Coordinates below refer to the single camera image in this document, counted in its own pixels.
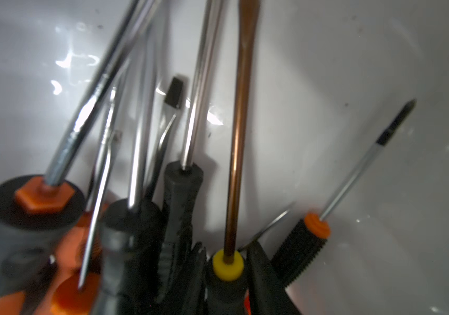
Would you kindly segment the yellow black brown-shaft screwdriver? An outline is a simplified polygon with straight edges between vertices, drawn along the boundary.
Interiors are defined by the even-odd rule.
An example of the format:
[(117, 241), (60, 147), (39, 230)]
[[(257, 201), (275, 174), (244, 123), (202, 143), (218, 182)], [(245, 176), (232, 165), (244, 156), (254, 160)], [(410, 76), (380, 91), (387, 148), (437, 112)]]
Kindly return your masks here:
[(239, 1), (239, 40), (234, 121), (228, 182), (227, 217), (223, 249), (207, 264), (206, 289), (209, 314), (245, 314), (248, 288), (244, 258), (236, 249), (240, 192), (247, 133), (249, 90), (260, 1)]

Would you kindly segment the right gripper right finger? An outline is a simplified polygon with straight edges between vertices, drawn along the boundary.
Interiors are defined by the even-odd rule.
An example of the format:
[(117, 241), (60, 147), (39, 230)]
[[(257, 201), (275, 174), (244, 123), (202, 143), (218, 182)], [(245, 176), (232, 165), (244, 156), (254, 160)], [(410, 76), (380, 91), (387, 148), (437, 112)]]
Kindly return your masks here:
[(258, 241), (252, 242), (248, 247), (246, 266), (252, 314), (301, 314), (286, 293)]

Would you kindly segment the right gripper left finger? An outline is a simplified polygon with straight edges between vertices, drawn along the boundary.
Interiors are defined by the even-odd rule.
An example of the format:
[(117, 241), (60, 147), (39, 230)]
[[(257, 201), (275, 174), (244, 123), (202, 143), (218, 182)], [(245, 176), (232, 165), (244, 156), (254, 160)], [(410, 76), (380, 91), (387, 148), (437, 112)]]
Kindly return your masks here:
[(197, 242), (161, 306), (161, 314), (203, 314), (206, 248)]

